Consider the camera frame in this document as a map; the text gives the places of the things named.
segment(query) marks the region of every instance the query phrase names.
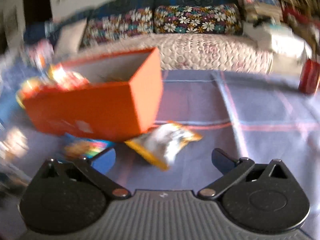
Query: red stripe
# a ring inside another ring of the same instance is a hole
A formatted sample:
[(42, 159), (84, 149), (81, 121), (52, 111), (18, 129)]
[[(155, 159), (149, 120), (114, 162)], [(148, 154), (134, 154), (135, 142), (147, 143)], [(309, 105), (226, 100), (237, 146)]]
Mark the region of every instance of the red stripe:
[(238, 133), (238, 140), (239, 140), (239, 146), (240, 146), (241, 156), (242, 156), (242, 157), (248, 157), (248, 151), (247, 151), (247, 147), (246, 147), (246, 144), (245, 144), (244, 135), (243, 135), (242, 130), (241, 130), (241, 127), (240, 127), (240, 122), (239, 122), (239, 117), (238, 117), (236, 105), (235, 105), (235, 103), (234, 103), (234, 101), (233, 101), (233, 98), (232, 98), (230, 89), (229, 89), (229, 87), (228, 87), (227, 84), (226, 84), (226, 79), (225, 79), (225, 76), (224, 76), (223, 71), (221, 71), (220, 73), (221, 73), (221, 78), (222, 78), (223, 83), (224, 83), (225, 90), (226, 90), (226, 92), (227, 92), (227, 96), (228, 96), (228, 99), (229, 99), (231, 108), (232, 108), (232, 110), (233, 110), (233, 112), (234, 112), (233, 124), (234, 124), (235, 129), (236, 129), (236, 131), (237, 131), (237, 133)]
[[(285, 109), (287, 110), (288, 114), (291, 116), (295, 116), (295, 111), (293, 106), (290, 104), (289, 100), (285, 97), (285, 95), (279, 91), (279, 90), (275, 90), (275, 93), (277, 94), (278, 98), (281, 100), (281, 102), (283, 103)], [(303, 126), (299, 126), (296, 125), (294, 127), (294, 129), (298, 130), (302, 139), (306, 140), (308, 137), (308, 129), (306, 129)]]
[(187, 129), (194, 129), (194, 130), (217, 130), (225, 127), (231, 126), (231, 122), (223, 123), (223, 124), (215, 124), (215, 125), (209, 125), (209, 126), (193, 126), (188, 125), (186, 126)]

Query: red container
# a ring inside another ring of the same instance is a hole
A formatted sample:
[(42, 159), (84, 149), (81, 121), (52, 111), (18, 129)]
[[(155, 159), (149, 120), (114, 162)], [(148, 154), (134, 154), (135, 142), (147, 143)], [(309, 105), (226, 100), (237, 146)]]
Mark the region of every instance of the red container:
[(320, 64), (315, 59), (308, 59), (300, 76), (299, 90), (307, 95), (317, 92), (320, 81)]
[(163, 90), (157, 48), (61, 64), (91, 85), (23, 100), (39, 131), (122, 142), (146, 132), (154, 123)]

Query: metal screw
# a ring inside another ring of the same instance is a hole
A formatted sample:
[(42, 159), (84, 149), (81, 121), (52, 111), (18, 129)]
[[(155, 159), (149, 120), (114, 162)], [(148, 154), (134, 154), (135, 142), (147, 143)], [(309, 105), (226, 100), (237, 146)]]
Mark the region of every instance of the metal screw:
[(201, 189), (199, 193), (203, 197), (213, 197), (216, 194), (216, 191), (211, 188), (204, 188)]
[(113, 195), (116, 197), (126, 197), (129, 194), (125, 188), (116, 188), (112, 191)]

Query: circular pad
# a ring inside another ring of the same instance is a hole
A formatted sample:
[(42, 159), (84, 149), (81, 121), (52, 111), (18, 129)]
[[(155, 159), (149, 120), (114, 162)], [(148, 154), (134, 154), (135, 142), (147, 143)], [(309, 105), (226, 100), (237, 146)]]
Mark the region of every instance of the circular pad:
[(251, 181), (231, 187), (222, 205), (238, 225), (264, 233), (280, 233), (302, 225), (309, 213), (309, 201), (302, 190), (286, 179)]
[(28, 227), (43, 234), (65, 234), (94, 223), (106, 208), (96, 187), (73, 180), (47, 178), (27, 189), (20, 213)]

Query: ribbed plastic surface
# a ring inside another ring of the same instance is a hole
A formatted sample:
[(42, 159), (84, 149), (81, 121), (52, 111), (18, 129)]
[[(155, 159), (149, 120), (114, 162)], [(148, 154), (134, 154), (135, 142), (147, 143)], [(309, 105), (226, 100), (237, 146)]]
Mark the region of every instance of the ribbed plastic surface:
[(259, 235), (232, 224), (212, 201), (191, 191), (136, 191), (114, 201), (88, 228), (64, 236), (27, 232), (20, 240), (310, 240), (300, 230)]

